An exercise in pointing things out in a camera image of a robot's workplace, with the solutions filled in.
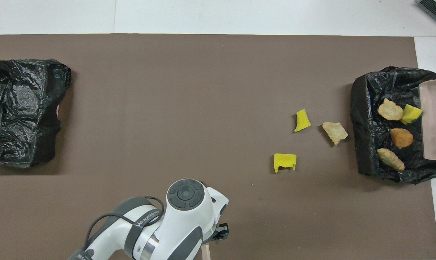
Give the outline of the curved yellow sponge piece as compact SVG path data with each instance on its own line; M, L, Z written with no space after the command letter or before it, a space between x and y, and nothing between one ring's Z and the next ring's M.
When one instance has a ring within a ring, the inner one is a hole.
M306 109L299 110L296 113L296 117L297 123L293 132L300 132L301 130L304 130L312 125L309 121Z

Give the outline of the black bag lined bin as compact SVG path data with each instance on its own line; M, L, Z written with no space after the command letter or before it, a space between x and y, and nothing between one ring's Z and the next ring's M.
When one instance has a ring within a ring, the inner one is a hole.
M378 111L384 99L401 108L406 105L420 108L419 85L435 79L436 73L429 70L389 66L355 80L351 89L350 118L359 173L408 184L436 178L436 161L424 158L422 120L405 125L385 119ZM393 128L410 131L414 137L412 145L397 148L390 136ZM383 164L377 153L380 148L395 153L405 169L398 171Z
M0 165L28 168L54 158L57 111L71 84L71 68L59 61L0 60Z

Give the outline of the pale fried dumpling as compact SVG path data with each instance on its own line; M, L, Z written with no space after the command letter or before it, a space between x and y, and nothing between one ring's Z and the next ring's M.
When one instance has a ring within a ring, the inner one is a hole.
M349 136L341 123L324 122L321 127L334 146L337 146L341 140L345 140Z

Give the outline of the striped shell shaped bread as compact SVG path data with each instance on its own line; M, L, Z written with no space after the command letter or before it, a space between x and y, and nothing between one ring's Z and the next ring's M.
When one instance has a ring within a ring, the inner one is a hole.
M395 102L385 98L383 100L383 103L379 105L378 113L385 118L386 120L390 121L398 121L401 120L401 118L404 115L403 109L396 105Z

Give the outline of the notched yellow sponge piece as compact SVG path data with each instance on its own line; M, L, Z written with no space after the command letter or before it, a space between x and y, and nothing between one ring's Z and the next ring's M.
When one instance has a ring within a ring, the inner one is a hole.
M279 168L295 170L297 164L296 154L275 153L274 154L274 173L277 174Z

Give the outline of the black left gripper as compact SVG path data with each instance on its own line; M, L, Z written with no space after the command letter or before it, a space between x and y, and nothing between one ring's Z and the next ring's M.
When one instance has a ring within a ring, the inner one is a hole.
M213 232L210 237L210 242L218 243L219 240L226 240L228 238L228 223L222 223L217 226L217 231Z

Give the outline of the brown table mat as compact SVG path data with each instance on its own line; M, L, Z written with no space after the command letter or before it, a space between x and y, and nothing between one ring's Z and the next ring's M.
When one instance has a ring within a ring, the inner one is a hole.
M352 83L417 66L412 38L0 35L0 60L23 58L73 84L55 158L0 166L0 260L66 260L97 217L185 178L230 201L212 260L436 258L430 183L359 174L350 121ZM349 136L334 146L324 122ZM296 169L275 174L275 153Z

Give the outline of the brown croquette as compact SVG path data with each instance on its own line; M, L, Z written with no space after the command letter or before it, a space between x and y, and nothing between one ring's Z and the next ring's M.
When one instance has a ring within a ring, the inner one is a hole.
M406 129L393 128L390 130L390 136L393 143L398 148L406 148L412 145L414 141L413 134Z

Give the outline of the yellow sponge chunk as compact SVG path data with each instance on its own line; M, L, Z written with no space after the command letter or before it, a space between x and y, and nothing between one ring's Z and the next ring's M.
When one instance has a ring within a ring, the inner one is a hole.
M423 111L420 108L408 104L403 109L403 116L401 117L400 122L405 125L411 124L414 121L418 120L421 117L422 113Z

